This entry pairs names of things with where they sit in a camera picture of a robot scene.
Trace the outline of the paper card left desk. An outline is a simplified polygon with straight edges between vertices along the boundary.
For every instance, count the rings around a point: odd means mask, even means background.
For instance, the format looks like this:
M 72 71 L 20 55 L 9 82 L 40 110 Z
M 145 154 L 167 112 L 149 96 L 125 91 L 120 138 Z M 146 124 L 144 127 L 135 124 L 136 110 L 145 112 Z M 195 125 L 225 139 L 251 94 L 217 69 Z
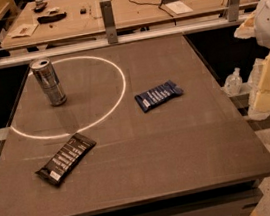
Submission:
M 38 28 L 37 24 L 22 24 L 17 27 L 17 29 L 12 30 L 8 36 L 11 38 L 18 37 L 31 37 L 35 30 Z

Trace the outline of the black device on desk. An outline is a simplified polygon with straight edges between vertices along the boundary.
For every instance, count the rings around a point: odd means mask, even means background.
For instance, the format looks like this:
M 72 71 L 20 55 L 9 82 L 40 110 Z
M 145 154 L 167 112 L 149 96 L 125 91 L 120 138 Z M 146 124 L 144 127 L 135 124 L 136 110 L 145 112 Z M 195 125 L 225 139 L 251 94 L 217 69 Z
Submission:
M 39 24 L 44 24 L 44 23 L 51 23 L 51 22 L 58 22 L 59 20 L 63 20 L 64 18 L 67 17 L 67 13 L 57 13 L 57 14 L 50 14 L 48 16 L 42 16 L 38 17 L 37 21 Z

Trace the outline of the middle metal bracket post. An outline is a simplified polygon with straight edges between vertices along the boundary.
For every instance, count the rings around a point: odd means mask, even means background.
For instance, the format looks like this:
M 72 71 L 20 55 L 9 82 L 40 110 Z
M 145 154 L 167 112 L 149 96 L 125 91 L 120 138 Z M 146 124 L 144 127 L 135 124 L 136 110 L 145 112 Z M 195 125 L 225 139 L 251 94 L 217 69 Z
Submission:
M 103 24 L 105 26 L 106 37 L 109 44 L 117 43 L 117 31 L 115 25 L 115 18 L 112 11 L 110 0 L 103 0 L 99 2 L 100 11 L 102 12 Z

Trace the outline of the blue rxbar wrapper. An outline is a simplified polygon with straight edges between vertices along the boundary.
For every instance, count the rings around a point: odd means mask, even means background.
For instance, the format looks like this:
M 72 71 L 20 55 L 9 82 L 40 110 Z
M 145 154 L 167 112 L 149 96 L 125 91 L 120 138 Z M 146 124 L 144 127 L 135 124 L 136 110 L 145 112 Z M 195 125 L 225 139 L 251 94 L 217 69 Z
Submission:
M 134 98 L 141 110 L 146 113 L 174 97 L 181 96 L 183 93 L 182 88 L 171 80 L 168 80 L 164 84 L 157 85 L 157 87 L 137 94 Z

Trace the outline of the silver energy drink can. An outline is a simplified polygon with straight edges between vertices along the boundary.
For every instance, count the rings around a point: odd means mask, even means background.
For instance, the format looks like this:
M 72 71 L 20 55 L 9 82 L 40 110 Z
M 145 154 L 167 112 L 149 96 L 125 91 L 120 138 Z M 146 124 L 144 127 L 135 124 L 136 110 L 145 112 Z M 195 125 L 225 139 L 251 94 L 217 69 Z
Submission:
M 67 96 L 62 89 L 50 59 L 35 59 L 29 65 L 51 106 L 57 107 L 58 105 L 62 105 L 66 101 Z

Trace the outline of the white paper on desk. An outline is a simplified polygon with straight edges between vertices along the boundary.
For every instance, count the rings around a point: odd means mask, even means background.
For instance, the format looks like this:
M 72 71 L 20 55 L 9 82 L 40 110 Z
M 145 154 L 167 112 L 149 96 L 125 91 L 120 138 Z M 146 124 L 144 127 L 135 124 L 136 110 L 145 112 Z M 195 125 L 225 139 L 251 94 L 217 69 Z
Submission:
M 171 2 L 171 3 L 167 3 L 165 7 L 168 8 L 170 12 L 175 15 L 193 12 L 193 9 L 191 9 L 189 6 L 187 6 L 185 3 L 179 0 L 175 2 Z

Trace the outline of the small black object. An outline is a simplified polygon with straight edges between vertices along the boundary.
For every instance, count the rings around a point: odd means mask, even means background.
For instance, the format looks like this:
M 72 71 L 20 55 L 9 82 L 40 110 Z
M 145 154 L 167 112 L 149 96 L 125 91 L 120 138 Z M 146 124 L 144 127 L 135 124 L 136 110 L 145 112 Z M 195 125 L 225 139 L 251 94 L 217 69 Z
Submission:
M 87 10 L 87 9 L 83 7 L 83 8 L 80 10 L 80 14 L 86 13 L 86 10 Z

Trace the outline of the clear plastic bottle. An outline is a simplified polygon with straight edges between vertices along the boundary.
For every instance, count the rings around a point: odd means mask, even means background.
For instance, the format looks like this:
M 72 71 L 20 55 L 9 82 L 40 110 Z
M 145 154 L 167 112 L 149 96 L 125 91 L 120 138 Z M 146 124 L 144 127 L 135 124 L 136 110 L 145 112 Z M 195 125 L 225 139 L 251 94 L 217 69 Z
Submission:
M 237 67 L 234 69 L 234 72 L 231 75 L 227 76 L 224 84 L 224 91 L 229 95 L 238 95 L 241 91 L 242 86 L 242 77 L 240 76 L 240 68 Z

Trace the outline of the black rxbar wrapper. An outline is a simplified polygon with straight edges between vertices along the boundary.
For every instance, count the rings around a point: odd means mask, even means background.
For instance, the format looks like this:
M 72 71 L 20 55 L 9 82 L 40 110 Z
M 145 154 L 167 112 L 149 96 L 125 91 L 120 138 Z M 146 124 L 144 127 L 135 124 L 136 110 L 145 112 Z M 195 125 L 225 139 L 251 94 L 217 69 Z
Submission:
M 81 158 L 96 144 L 94 140 L 75 133 L 48 163 L 35 173 L 51 185 L 59 186 Z

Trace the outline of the metal rail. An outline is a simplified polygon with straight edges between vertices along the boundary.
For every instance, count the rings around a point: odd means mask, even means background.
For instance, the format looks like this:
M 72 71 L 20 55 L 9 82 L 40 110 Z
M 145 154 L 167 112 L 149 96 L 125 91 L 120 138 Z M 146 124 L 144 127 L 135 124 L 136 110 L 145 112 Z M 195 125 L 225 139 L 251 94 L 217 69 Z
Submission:
M 240 25 L 249 17 L 248 14 L 240 15 L 239 18 L 233 22 L 225 18 L 206 20 L 194 22 L 193 24 L 186 24 L 174 26 L 173 28 L 166 28 L 160 30 L 139 32 L 133 34 L 119 35 L 117 45 L 132 43 L 134 41 L 160 38 L 167 35 L 187 34 L 200 31 L 214 30 L 215 28 Z M 39 50 L 38 52 L 26 53 L 22 55 L 13 55 L 6 58 L 0 58 L 0 68 L 13 67 L 14 65 L 27 64 L 33 59 L 40 57 L 53 57 L 67 54 L 74 54 L 80 51 L 94 50 L 100 47 L 110 46 L 107 39 L 99 39 L 93 41 L 86 41 L 79 44 L 60 46 L 59 48 Z

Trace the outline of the black tool top left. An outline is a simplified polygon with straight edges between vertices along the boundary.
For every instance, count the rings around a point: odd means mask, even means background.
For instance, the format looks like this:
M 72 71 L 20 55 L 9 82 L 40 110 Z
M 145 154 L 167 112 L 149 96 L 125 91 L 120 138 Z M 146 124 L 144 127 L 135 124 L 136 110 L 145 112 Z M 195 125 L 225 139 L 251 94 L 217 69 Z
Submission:
M 33 11 L 35 13 L 42 12 L 47 5 L 48 5 L 48 3 L 46 3 L 45 1 L 42 1 L 41 3 L 37 3 L 36 7 L 33 9 Z

